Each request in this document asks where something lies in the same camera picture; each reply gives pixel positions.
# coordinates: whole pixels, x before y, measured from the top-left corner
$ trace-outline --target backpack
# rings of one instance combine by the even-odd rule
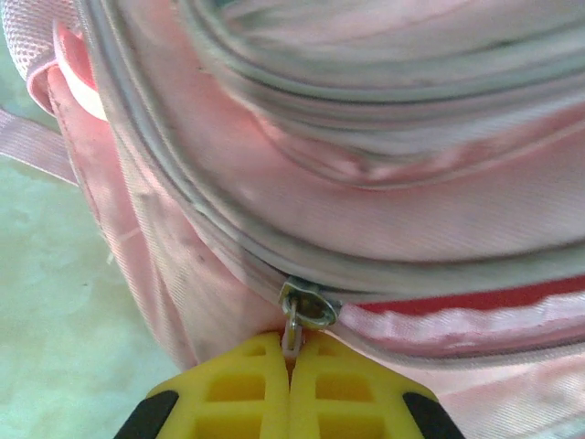
[[[4,153],[79,184],[182,369],[296,313],[467,438],[585,437],[582,2],[4,0],[3,24],[64,140]]]

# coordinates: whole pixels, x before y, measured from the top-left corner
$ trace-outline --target pink fabric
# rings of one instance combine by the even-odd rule
[[[48,78],[81,188],[144,319],[176,363],[192,367],[282,327],[281,310],[229,273],[147,166],[118,153],[108,124],[80,107],[61,72],[52,70]],[[125,181],[121,162],[132,182]],[[137,217],[137,209],[150,215]]]
[[[120,3],[128,16],[129,44],[149,89],[156,90],[155,117],[173,145],[180,145],[175,154],[185,162],[187,177],[204,177],[217,187],[222,196],[212,203],[271,251],[337,275],[350,272],[341,263],[325,265],[306,244],[340,259],[364,258],[366,265],[502,257],[585,238],[583,100],[486,137],[487,144],[507,145],[515,153],[466,176],[389,190],[348,187],[283,156],[280,149],[293,134],[276,145],[254,113],[206,72],[165,1],[157,0],[156,19],[138,3]],[[447,150],[437,160],[450,157]],[[291,239],[277,241],[271,230]],[[343,283],[353,288],[352,279]]]

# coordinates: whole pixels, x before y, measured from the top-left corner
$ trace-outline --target red stripe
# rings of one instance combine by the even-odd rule
[[[405,315],[422,316],[448,308],[468,308],[486,311],[496,308],[528,306],[540,302],[549,295],[570,294],[578,291],[585,291],[585,276],[508,290],[411,300],[408,302],[367,304],[360,307],[377,314],[394,311]]]

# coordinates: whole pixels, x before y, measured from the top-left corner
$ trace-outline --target zipper pull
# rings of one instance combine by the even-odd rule
[[[282,337],[286,359],[298,357],[304,328],[318,331],[334,325],[341,311],[341,302],[325,299],[319,285],[293,276],[282,286],[279,303],[288,317]]]

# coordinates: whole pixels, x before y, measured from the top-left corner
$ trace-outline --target green floor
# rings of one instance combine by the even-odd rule
[[[0,104],[56,129],[4,42]],[[0,182],[0,438],[113,437],[176,369],[107,263],[80,192],[2,157]]]

